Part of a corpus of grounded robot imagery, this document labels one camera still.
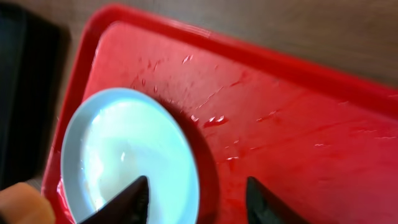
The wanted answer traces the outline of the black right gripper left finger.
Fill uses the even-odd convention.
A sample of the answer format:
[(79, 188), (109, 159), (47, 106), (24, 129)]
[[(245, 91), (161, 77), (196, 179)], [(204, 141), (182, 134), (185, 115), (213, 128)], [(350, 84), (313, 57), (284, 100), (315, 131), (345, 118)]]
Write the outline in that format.
[(149, 210), (149, 182), (144, 175), (112, 198), (82, 224), (146, 224)]

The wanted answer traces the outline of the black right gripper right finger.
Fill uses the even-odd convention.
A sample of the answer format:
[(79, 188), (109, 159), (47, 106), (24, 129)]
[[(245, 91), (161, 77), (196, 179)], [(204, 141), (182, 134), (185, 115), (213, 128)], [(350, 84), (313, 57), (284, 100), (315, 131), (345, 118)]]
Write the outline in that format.
[(246, 211), (249, 224), (307, 224), (255, 177), (246, 179)]

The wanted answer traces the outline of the light blue plate top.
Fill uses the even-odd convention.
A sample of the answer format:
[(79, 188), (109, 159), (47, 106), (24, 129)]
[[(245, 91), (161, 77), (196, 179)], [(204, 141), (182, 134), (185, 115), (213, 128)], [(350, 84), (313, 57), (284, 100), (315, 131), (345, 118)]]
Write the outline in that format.
[(151, 97), (110, 88), (73, 114), (60, 170), (69, 212), (80, 223), (131, 182), (149, 181), (149, 223), (195, 223), (200, 185), (192, 149), (171, 114)]

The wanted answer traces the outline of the orange green sponge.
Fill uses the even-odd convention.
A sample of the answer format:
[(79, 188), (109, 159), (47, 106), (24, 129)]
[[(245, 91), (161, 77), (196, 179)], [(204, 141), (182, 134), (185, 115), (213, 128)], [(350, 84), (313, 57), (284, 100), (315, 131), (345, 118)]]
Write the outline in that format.
[(55, 214), (37, 189), (20, 182), (1, 190), (1, 223), (54, 224)]

